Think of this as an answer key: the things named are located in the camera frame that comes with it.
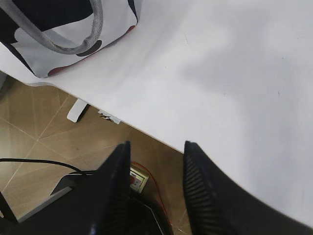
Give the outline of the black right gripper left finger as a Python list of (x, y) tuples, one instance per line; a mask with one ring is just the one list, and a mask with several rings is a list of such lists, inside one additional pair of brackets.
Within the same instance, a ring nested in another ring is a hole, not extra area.
[(119, 144), (92, 176), (96, 186), (90, 235), (122, 235), (130, 196), (131, 146)]

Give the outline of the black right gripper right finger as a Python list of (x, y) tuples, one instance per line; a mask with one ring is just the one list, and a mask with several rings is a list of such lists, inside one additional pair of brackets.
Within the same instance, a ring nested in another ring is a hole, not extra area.
[(194, 235), (311, 235), (224, 174), (195, 142), (183, 154), (183, 194)]

